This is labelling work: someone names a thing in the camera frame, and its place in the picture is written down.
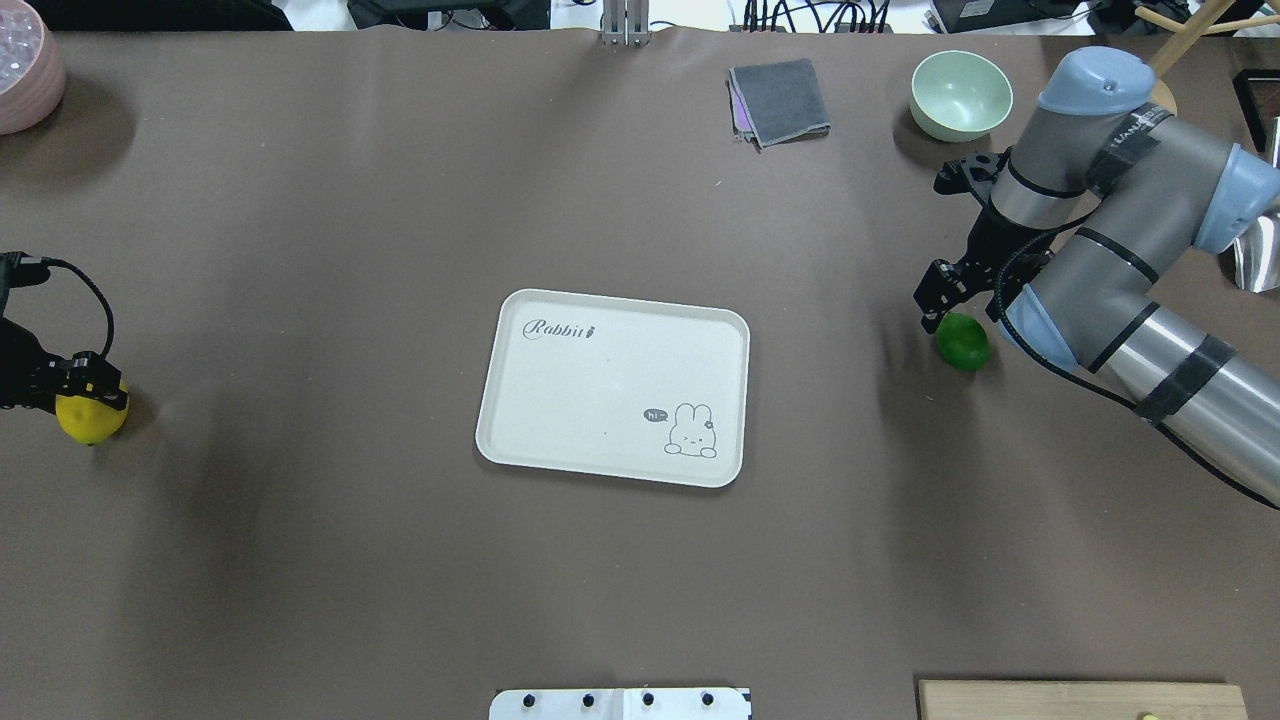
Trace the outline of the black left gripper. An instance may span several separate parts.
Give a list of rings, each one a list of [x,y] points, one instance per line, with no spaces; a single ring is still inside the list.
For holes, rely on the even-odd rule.
[[[56,398],[87,398],[124,411],[122,373],[97,352],[50,354],[26,328],[1,319],[1,409],[54,411]]]

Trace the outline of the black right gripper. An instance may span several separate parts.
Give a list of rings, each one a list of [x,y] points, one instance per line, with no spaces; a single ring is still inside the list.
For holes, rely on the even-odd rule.
[[[1015,261],[1005,274],[1004,301],[1012,301],[1027,279],[1018,275],[1032,265],[1032,259],[1043,252],[1051,242],[1051,233],[1019,225],[1001,215],[993,205],[983,206],[966,237],[966,251],[955,261],[933,260],[913,292],[920,309],[920,325],[925,333],[936,333],[942,320],[957,306],[977,295],[992,291],[1000,269],[1032,241],[1024,259]]]

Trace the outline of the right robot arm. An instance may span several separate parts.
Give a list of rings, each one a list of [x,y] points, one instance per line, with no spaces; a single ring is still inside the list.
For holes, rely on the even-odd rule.
[[[1130,53],[1070,51],[1015,145],[938,172],[937,193],[980,213],[965,254],[933,261],[913,297],[936,333],[991,292],[989,319],[1039,365],[1114,378],[1107,400],[1276,507],[1277,382],[1149,290],[1184,252],[1228,250],[1277,197],[1277,170],[1153,102],[1155,85]]]

